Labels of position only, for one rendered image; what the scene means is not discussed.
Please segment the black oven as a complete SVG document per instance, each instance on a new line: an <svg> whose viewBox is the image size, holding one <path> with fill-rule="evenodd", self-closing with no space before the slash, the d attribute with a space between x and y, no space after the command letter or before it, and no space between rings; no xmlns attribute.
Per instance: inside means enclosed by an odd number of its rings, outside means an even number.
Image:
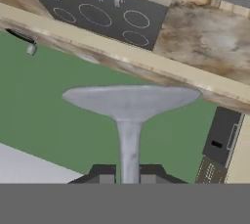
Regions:
<svg viewBox="0 0 250 224"><path fill-rule="evenodd" d="M195 177L196 183L225 182L244 116L241 112L216 108Z"/></svg>

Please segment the small grey round knob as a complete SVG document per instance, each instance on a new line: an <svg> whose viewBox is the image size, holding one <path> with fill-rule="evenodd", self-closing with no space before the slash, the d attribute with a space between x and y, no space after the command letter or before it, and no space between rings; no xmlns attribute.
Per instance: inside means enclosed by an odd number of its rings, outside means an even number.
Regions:
<svg viewBox="0 0 250 224"><path fill-rule="evenodd" d="M37 46L35 44L28 44L26 48L26 53L28 55L34 56L37 51Z"/></svg>

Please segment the black hob with white rings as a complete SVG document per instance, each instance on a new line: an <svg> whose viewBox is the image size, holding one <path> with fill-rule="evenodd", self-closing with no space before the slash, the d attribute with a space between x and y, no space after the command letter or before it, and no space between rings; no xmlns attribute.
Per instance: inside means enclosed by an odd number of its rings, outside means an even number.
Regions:
<svg viewBox="0 0 250 224"><path fill-rule="evenodd" d="M147 50L152 50L167 7L147 0L39 0L61 22L90 30Z"/></svg>

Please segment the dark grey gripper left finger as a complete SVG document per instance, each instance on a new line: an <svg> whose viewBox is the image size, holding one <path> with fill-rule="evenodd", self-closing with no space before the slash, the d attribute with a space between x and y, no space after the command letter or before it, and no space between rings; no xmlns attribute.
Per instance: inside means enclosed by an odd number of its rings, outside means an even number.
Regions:
<svg viewBox="0 0 250 224"><path fill-rule="evenodd" d="M97 183L115 184L116 165L115 164L94 164L89 173L70 181L70 184Z"/></svg>

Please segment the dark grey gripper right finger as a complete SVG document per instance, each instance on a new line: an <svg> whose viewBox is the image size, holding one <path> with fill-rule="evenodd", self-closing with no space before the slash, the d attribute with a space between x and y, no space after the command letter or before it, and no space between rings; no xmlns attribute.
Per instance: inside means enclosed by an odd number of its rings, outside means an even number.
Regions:
<svg viewBox="0 0 250 224"><path fill-rule="evenodd" d="M185 181L180 178L168 174L161 164L141 164L140 173L142 184L185 184Z"/></svg>

